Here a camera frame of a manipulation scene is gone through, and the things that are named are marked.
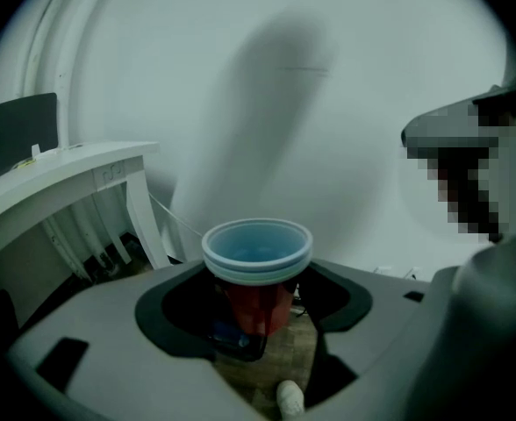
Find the blue plastic cup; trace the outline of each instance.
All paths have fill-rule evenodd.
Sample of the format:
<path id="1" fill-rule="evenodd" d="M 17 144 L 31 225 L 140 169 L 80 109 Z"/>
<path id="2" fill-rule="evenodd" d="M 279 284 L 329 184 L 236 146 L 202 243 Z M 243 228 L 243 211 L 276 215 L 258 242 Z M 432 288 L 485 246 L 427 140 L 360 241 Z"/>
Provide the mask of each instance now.
<path id="1" fill-rule="evenodd" d="M 202 248 L 205 264 L 224 281 L 270 285 L 307 268 L 312 235 L 290 221 L 249 218 L 214 227 L 204 235 Z"/>

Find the wooden floor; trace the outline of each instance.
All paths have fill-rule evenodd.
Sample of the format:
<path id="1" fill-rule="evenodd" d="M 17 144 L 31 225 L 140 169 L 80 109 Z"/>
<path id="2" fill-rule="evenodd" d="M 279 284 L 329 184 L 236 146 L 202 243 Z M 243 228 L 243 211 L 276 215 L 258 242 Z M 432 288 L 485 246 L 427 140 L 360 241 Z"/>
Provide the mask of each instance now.
<path id="1" fill-rule="evenodd" d="M 305 392 L 316 345 L 317 330 L 309 316 L 292 312 L 289 323 L 268 337 L 261 359 L 244 362 L 218 354 L 215 369 L 264 417 L 276 421 L 281 419 L 277 384 L 292 380 Z"/>

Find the gray plastic surface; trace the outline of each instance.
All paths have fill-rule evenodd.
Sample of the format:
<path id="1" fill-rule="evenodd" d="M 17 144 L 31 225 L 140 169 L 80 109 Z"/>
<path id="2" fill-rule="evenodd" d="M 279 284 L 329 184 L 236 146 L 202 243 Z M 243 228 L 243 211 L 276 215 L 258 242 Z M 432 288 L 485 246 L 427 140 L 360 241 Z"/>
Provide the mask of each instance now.
<path id="1" fill-rule="evenodd" d="M 463 378 L 516 335 L 516 240 L 441 270 L 429 286 L 323 260 L 313 268 L 315 262 L 367 288 L 373 308 L 349 331 L 326 335 L 328 352 L 359 377 L 303 419 L 431 419 Z M 49 391 L 42 398 L 68 419 L 81 418 L 71 400 L 116 420 L 261 419 L 209 361 L 173 358 L 136 325 L 134 307 L 145 291 L 200 263 L 83 291 L 18 339 L 9 359 L 31 375 L 62 337 L 89 342 L 68 385 L 67 408 Z M 404 298 L 413 290 L 426 293 L 421 303 Z"/>

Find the cup rim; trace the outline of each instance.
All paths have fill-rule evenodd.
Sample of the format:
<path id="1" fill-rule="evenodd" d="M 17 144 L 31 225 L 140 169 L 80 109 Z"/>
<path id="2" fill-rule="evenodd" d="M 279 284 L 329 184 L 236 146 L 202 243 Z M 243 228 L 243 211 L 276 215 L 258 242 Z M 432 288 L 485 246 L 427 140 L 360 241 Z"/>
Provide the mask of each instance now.
<path id="1" fill-rule="evenodd" d="M 227 228 L 235 227 L 237 225 L 248 225 L 252 223 L 290 226 L 294 229 L 297 229 L 305 236 L 305 244 L 301 248 L 299 248 L 299 250 L 297 250 L 295 253 L 285 256 L 282 259 L 266 260 L 262 262 L 246 262 L 243 260 L 227 259 L 226 257 L 214 253 L 211 250 L 209 243 L 212 237 L 218 234 L 219 232 L 222 232 Z M 230 221 L 222 225 L 217 225 L 214 228 L 211 228 L 202 238 L 202 248 L 204 249 L 204 255 L 209 260 L 217 263 L 222 267 L 238 269 L 239 271 L 244 271 L 247 269 L 252 269 L 253 271 L 264 271 L 270 268 L 275 269 L 288 267 L 293 262 L 299 261 L 302 257 L 306 256 L 307 253 L 312 249 L 312 234 L 304 226 L 299 225 L 297 223 L 293 223 L 288 220 L 282 220 L 280 218 L 243 218 L 241 220 Z"/>
<path id="2" fill-rule="evenodd" d="M 264 287 L 286 282 L 296 275 L 301 274 L 303 270 L 309 266 L 309 263 L 311 263 L 311 255 L 308 254 L 298 262 L 275 271 L 255 273 L 245 273 L 244 271 L 227 269 L 207 258 L 204 258 L 204 262 L 207 268 L 222 281 L 244 287 Z"/>

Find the white cable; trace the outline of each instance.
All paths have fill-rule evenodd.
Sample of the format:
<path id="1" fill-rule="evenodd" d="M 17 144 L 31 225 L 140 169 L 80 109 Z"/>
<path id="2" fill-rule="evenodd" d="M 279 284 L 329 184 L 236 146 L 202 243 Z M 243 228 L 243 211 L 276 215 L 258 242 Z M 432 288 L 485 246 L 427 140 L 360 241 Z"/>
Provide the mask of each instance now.
<path id="1" fill-rule="evenodd" d="M 192 231 L 194 234 L 196 234 L 199 237 L 203 237 L 203 235 L 196 231 L 194 228 L 192 228 L 190 225 L 188 225 L 185 221 L 183 221 L 181 218 L 177 217 L 175 214 L 172 213 L 172 210 L 170 210 L 167 206 L 165 206 L 163 203 L 161 203 L 159 200 L 157 200 L 152 193 L 149 192 L 149 196 L 151 199 L 157 203 L 159 206 L 161 206 L 161 209 L 163 209 L 165 212 L 167 212 L 174 220 L 176 220 L 180 225 L 184 226 L 185 228 Z"/>

